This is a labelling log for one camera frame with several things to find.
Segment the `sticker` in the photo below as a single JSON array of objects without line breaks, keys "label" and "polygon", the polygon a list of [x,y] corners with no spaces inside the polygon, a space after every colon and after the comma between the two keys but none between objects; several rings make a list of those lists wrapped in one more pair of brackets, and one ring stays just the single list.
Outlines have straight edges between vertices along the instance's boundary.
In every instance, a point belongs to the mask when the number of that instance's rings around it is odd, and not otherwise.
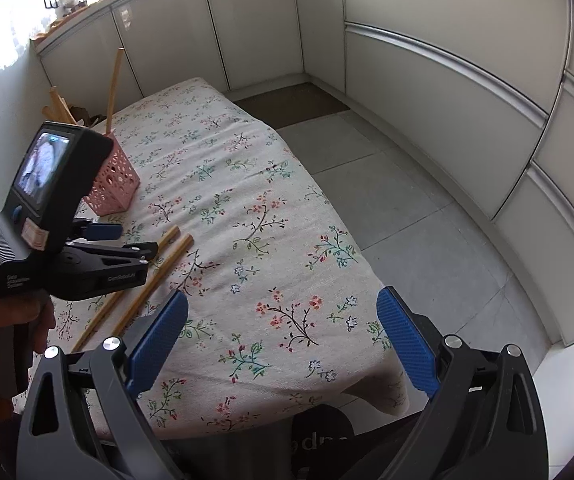
[{"label": "sticker", "polygon": [[32,249],[37,251],[45,251],[47,245],[47,237],[49,231],[45,231],[37,226],[31,218],[25,218],[23,230],[20,234],[24,241],[27,242]]}]

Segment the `device screen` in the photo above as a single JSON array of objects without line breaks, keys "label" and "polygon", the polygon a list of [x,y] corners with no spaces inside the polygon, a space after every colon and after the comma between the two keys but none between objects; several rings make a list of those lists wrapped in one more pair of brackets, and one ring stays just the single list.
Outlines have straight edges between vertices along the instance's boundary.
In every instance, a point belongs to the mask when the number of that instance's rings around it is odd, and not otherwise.
[{"label": "device screen", "polygon": [[70,142],[68,137],[43,132],[27,154],[16,178],[16,186],[41,206],[54,172]]}]

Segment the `gray floor tile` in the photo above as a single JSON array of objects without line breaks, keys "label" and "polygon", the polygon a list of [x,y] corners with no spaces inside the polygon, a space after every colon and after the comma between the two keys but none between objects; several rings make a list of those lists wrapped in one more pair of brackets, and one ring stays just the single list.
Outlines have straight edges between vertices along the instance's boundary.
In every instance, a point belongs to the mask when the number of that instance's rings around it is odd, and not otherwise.
[{"label": "gray floor tile", "polygon": [[522,288],[522,285],[518,281],[518,278],[512,276],[507,284],[504,286],[504,296],[507,298],[509,303],[512,304],[513,310],[518,316],[522,328],[525,333],[529,336],[526,342],[525,353],[532,355],[532,362],[536,363],[536,366],[545,358],[545,354],[551,346],[551,341],[547,335],[547,331],[540,320],[540,316],[536,312],[531,300],[527,296],[527,293]]},{"label": "gray floor tile", "polygon": [[465,240],[468,241],[473,250],[476,251],[476,254],[494,277],[498,286],[504,286],[507,280],[513,276],[513,273],[505,260],[502,259],[502,256],[500,256],[500,253],[489,241],[489,238],[484,235],[471,217],[457,203],[449,204],[442,211],[451,220],[454,227],[460,231],[460,234],[465,237]]},{"label": "gray floor tile", "polygon": [[369,139],[369,142],[371,142],[379,150],[388,150],[396,145],[393,140],[389,139],[389,137],[382,133],[378,128],[369,123],[369,121],[360,117],[360,115],[358,115],[353,110],[340,112],[338,116],[347,123],[351,124],[361,133],[363,137]]},{"label": "gray floor tile", "polygon": [[536,371],[547,352],[548,345],[534,338],[521,323],[504,289],[500,290],[458,335],[468,345],[480,350],[500,351],[506,344],[518,345],[525,355],[531,373]]},{"label": "gray floor tile", "polygon": [[278,133],[310,174],[377,151],[368,139],[338,115],[293,124]]},{"label": "gray floor tile", "polygon": [[500,289],[442,211],[363,255],[385,285],[393,285],[413,312],[429,316],[442,333],[461,329]]},{"label": "gray floor tile", "polygon": [[322,171],[314,179],[361,249],[436,211],[384,153]]},{"label": "gray floor tile", "polygon": [[407,155],[401,148],[398,148],[397,145],[386,150],[385,153],[427,193],[427,196],[436,206],[443,208],[453,202],[453,197],[447,190],[441,186],[425,168],[411,158],[410,155]]},{"label": "gray floor tile", "polygon": [[407,155],[398,145],[378,128],[360,117],[353,110],[347,110],[338,114],[345,121],[351,124],[363,136],[379,150],[394,161],[394,163],[403,170],[411,179],[427,194],[438,208],[445,207],[453,202],[452,196],[447,193],[436,179],[431,176],[425,168],[418,164],[411,156]]}]

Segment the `blue clamp handle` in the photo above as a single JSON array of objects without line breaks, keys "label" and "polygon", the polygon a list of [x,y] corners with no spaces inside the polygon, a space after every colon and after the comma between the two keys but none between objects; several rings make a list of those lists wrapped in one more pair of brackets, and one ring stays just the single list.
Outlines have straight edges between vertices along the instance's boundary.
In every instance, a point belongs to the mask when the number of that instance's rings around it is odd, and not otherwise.
[{"label": "blue clamp handle", "polygon": [[440,388],[436,356],[400,301],[387,288],[378,293],[376,313],[412,384],[430,399]]},{"label": "blue clamp handle", "polygon": [[160,369],[187,322],[188,311],[186,296],[176,290],[168,296],[167,303],[160,311],[153,315],[154,321],[130,353],[123,368],[127,378],[125,388],[133,399],[154,386]]},{"label": "blue clamp handle", "polygon": [[91,222],[83,229],[85,240],[118,240],[123,236],[123,226],[105,222]]}]

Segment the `pink basket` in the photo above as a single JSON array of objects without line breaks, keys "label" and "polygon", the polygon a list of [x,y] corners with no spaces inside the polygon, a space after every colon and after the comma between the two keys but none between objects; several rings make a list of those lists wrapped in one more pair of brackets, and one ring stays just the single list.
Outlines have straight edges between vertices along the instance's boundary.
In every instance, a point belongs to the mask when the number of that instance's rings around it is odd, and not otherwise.
[{"label": "pink basket", "polygon": [[112,153],[98,171],[90,194],[83,199],[98,216],[127,211],[141,183],[114,134],[108,137],[114,142]]}]

